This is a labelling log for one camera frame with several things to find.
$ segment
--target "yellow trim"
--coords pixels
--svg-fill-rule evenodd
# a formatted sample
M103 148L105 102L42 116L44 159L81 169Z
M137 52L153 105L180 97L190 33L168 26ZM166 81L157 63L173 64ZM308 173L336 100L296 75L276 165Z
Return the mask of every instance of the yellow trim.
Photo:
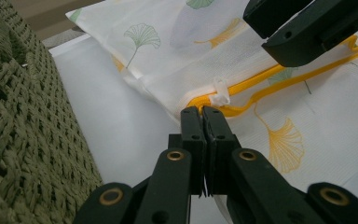
M344 63L348 63L356 58L358 58L358 46L356 46L356 40L357 40L357 36L356 35L352 35L350 36L348 39L346 39L345 41L343 41L341 44L348 44L348 47L350 50L352 50L353 53L351 56L340 59L336 62L330 63L326 66L323 66L321 68L318 68L312 72L308 72L306 74L303 74L301 76L298 77L292 77L290 79L287 79L285 81L276 83L270 87L265 88L264 90L261 91L257 91L255 92L251 98L249 99L249 101L247 102L246 105L244 106L233 106L233 105L225 105L225 106L221 106L219 107L219 109L223 112L223 114L226 117L235 117L238 116L239 114L243 113L244 111L246 111L247 109L249 109L249 107L256 103L257 101L259 101L260 99L262 99L263 97L270 95L276 91L279 91L281 89L284 89L286 87L289 87L291 85L297 84L298 82L302 82L304 80L310 79L312 77L315 77L317 75L320 75L321 73L324 73L332 68L335 68L341 64ZM237 94L241 91L245 91L251 87L253 87L254 85L260 83L261 81L281 72L284 69L284 67L280 66L279 64L270 67L269 69L249 78L244 80L243 82L240 82L234 86L231 86L228 88L228 93L230 96ZM211 102L209 100L209 95L211 94L216 94L216 92L211 92L209 94L206 95L202 95L199 97L194 98L193 100L191 100L187 106L196 106L199 111L202 110L202 107L205 105L211 106Z
M235 18L231 21L231 24L226 28L225 31L217 35L216 37L207 40L207 41L194 41L195 44L203 44L206 42L211 43L211 48L214 49L219 44L225 42L230 39L232 36L236 35L240 30L242 30L246 26L246 23L242 18Z

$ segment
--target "white surface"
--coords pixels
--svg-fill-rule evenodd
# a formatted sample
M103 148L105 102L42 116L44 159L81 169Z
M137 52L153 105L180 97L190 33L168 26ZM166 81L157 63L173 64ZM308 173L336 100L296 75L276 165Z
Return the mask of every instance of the white surface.
M51 53L103 182L133 187L149 177L179 127L122 80L94 39L81 36ZM192 197L191 223L225 220L213 198Z

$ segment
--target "metal rivet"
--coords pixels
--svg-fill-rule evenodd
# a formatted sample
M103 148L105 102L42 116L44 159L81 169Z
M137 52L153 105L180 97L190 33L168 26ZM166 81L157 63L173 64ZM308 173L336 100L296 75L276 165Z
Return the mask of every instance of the metal rivet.
M103 194L100 196L100 203L102 205L113 205L119 203L123 198L123 191L119 188L114 189L107 189Z
M167 154L167 158L170 161L179 161L185 157L185 154L180 151L172 151Z
M320 193L326 201L335 205L345 206L350 203L350 200L347 195L345 195L338 189L323 188L321 189Z
M252 151L242 151L240 152L240 157L246 161L255 161L257 158L257 156Z

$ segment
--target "white fabric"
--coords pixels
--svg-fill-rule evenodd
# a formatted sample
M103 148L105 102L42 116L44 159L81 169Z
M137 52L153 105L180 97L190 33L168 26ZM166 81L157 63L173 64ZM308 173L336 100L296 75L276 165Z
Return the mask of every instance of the white fabric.
M179 119L197 96L217 91L213 104L244 105L276 82L228 98L216 85L216 78L230 87L276 64L260 47L264 41L238 20L247 3L105 1L67 16L128 66L120 74L131 86ZM351 54L340 45L280 75L296 77ZM358 172L358 59L267 96L228 122L243 147L261 151L295 187L343 185Z

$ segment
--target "wicker texture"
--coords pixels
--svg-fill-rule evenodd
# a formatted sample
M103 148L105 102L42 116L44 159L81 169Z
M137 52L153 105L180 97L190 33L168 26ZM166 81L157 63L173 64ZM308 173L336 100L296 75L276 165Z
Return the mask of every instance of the wicker texture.
M0 0L0 223L71 223L98 185L50 54Z

